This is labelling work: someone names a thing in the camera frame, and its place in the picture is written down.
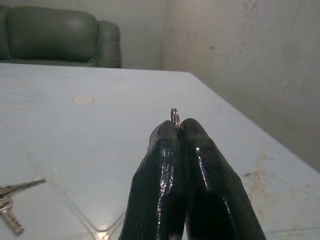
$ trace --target key ring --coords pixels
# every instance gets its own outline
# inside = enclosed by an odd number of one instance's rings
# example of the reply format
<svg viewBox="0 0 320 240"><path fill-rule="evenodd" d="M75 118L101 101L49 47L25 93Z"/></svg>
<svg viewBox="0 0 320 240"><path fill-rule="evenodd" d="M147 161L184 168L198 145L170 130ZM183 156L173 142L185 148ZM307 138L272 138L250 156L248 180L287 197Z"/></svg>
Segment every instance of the key ring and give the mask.
<svg viewBox="0 0 320 240"><path fill-rule="evenodd" d="M176 108L171 108L171 121L174 123L177 129L180 128L180 118Z"/></svg>

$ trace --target table surface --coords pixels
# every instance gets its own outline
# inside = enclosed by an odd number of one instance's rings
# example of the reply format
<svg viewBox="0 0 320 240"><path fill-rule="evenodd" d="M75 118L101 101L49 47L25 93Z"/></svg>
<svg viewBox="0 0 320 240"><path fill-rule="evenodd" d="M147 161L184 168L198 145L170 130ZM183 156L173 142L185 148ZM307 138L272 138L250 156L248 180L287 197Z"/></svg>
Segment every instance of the table surface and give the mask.
<svg viewBox="0 0 320 240"><path fill-rule="evenodd" d="M131 178L172 107L215 141L268 239L319 239L319 173L192 74L2 63L0 184L47 179L13 197L19 239L118 239ZM3 221L0 238L15 239Z"/></svg>

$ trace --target white wall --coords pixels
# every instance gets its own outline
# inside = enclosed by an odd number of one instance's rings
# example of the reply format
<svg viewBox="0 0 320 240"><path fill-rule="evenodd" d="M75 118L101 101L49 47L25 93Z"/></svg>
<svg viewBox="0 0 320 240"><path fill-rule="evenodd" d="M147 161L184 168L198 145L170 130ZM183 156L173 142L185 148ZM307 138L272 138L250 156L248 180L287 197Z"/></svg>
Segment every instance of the white wall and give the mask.
<svg viewBox="0 0 320 240"><path fill-rule="evenodd" d="M320 170L319 0L168 0L163 66L194 73Z"/></svg>
<svg viewBox="0 0 320 240"><path fill-rule="evenodd" d="M166 0L0 0L7 6L82 10L120 26L124 68L160 69Z"/></svg>

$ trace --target key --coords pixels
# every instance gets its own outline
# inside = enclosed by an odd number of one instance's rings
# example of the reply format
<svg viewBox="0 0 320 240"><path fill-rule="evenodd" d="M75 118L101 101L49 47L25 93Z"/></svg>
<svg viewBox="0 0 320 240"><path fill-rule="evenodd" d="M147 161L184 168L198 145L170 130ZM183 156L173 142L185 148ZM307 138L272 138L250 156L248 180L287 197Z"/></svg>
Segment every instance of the key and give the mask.
<svg viewBox="0 0 320 240"><path fill-rule="evenodd" d="M25 228L21 226L21 224L11 212L12 206L13 201L11 197L0 196L0 215L3 217L4 221L11 228L14 234L16 236L20 236L25 231Z"/></svg>
<svg viewBox="0 0 320 240"><path fill-rule="evenodd" d="M24 182L21 184L3 186L3 187L0 187L0 197L4 197L6 195L11 196L14 193L23 191L25 189L32 188L34 186L37 186L39 184L43 184L45 182L46 182L46 180L43 178L43 179L36 180L36 181L27 181L27 182Z"/></svg>

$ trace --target round circle on table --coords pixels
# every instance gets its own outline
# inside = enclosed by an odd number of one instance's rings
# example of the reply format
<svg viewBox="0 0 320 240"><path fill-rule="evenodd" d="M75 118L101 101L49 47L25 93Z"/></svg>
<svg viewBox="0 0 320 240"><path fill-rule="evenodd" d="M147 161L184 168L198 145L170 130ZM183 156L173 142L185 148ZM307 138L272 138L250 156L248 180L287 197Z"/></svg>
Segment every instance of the round circle on table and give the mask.
<svg viewBox="0 0 320 240"><path fill-rule="evenodd" d="M72 102L74 104L93 104L94 101L95 101L95 99L93 97L87 97L87 96L76 97L76 98L72 99Z"/></svg>

